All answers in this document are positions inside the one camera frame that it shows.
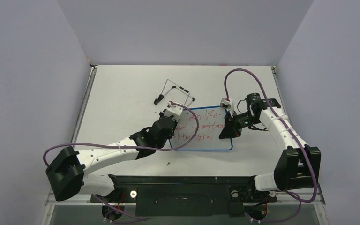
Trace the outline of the blue framed whiteboard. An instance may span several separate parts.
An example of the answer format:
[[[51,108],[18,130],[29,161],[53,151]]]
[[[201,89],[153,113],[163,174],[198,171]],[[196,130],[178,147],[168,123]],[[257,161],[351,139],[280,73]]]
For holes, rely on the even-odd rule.
[[[195,115],[187,110],[181,114],[180,121],[169,140],[171,148],[186,143],[198,130],[194,139],[181,150],[232,150],[232,139],[219,139],[224,126],[227,110],[219,106],[197,107],[191,109]]]

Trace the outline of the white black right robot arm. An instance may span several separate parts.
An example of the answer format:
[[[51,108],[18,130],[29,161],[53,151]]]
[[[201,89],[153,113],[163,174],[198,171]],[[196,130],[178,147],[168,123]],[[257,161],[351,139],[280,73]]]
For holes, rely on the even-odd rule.
[[[312,188],[318,182],[321,152],[309,146],[295,132],[279,102],[274,98],[262,99],[259,93],[247,95],[247,111],[237,114],[233,100],[223,98],[220,107],[229,111],[220,139],[237,138],[243,128],[262,124],[282,151],[273,172],[257,175],[246,186],[246,195],[258,200],[265,191],[287,191]]]

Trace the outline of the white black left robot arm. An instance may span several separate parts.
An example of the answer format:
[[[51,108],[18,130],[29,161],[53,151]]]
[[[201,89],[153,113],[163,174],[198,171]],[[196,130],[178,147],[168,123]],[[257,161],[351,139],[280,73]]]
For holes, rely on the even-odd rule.
[[[65,147],[48,165],[46,174],[57,201],[78,194],[84,178],[104,167],[127,160],[137,160],[164,147],[173,134],[179,116],[160,114],[151,127],[132,134],[108,148],[75,151]]]

